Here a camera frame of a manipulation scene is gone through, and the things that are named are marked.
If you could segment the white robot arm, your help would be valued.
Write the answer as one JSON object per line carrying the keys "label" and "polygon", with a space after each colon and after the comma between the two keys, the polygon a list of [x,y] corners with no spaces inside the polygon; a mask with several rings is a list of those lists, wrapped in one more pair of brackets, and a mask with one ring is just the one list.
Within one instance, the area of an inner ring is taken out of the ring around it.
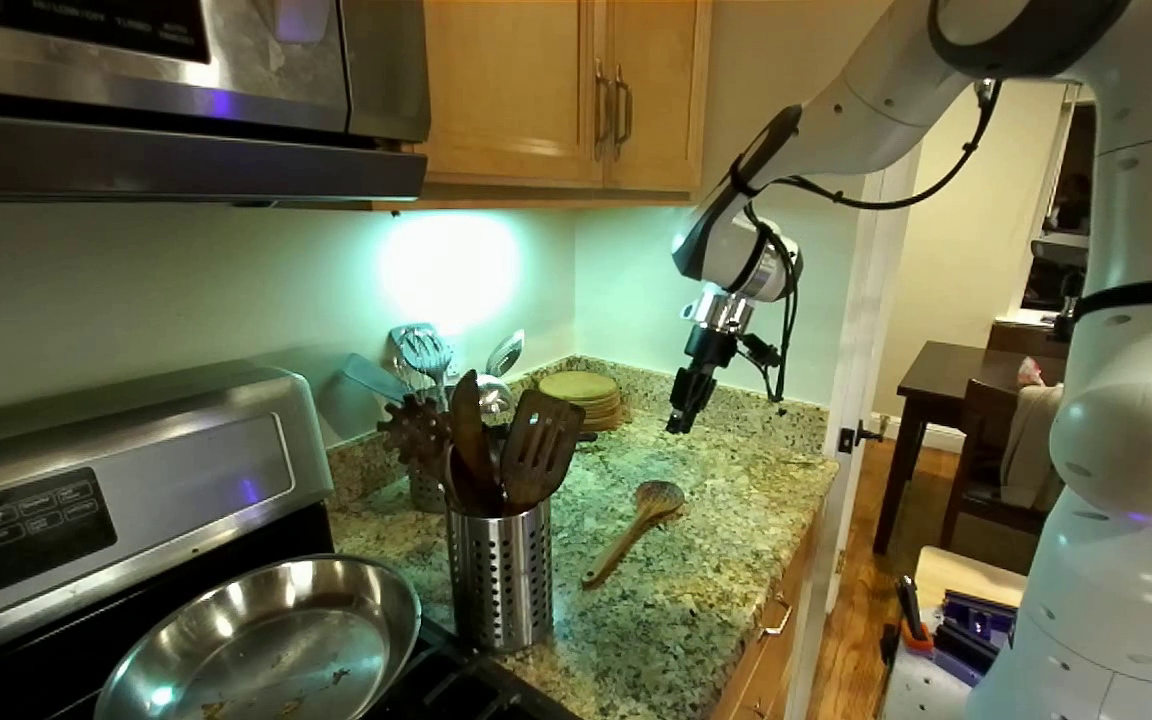
{"label": "white robot arm", "polygon": [[965,720],[1152,720],[1152,0],[892,0],[843,73],[778,112],[672,246],[706,283],[667,425],[707,405],[757,301],[797,264],[753,199],[900,161],[986,80],[1097,100],[1088,273],[1049,457],[1066,481],[1009,643]]}

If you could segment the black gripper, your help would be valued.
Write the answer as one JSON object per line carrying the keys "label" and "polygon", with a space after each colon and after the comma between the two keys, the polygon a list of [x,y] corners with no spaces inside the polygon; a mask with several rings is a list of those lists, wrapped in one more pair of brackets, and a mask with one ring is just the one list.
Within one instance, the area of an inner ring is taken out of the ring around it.
{"label": "black gripper", "polygon": [[700,297],[690,313],[690,365],[678,373],[667,396],[665,431],[692,431],[700,408],[707,408],[717,391],[717,373],[733,365],[742,335],[747,334],[753,303],[742,297]]}

